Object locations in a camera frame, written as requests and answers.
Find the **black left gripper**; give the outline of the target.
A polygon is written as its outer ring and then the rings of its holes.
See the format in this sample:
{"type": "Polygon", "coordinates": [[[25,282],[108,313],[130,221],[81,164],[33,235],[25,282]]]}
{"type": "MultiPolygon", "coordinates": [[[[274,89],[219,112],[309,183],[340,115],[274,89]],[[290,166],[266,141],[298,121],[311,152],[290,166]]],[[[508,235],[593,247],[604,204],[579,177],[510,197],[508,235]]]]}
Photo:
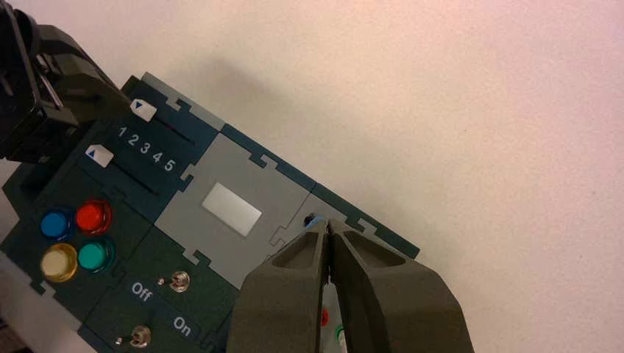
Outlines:
{"type": "Polygon", "coordinates": [[[78,121],[129,112],[130,100],[70,35],[55,26],[39,28],[1,2],[2,158],[48,161],[66,147],[78,121]],[[52,64],[51,83],[43,58],[52,64]]]}

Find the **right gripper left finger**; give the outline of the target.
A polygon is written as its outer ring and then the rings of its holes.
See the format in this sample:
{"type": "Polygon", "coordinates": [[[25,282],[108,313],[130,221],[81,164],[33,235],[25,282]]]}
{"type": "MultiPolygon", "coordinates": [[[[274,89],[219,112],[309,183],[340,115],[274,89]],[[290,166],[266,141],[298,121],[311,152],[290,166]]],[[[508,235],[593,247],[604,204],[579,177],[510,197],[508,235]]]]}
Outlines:
{"type": "Polygon", "coordinates": [[[326,229],[308,229],[251,271],[233,308],[228,352],[318,352],[326,229]]]}

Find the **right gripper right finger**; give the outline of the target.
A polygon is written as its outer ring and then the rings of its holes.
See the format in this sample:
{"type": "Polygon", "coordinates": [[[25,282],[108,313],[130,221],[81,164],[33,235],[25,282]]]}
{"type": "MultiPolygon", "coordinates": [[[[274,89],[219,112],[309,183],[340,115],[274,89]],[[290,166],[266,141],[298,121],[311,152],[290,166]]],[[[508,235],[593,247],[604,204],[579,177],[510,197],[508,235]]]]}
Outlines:
{"type": "Polygon", "coordinates": [[[473,352],[457,298],[433,269],[329,221],[330,278],[349,352],[473,352]]]}

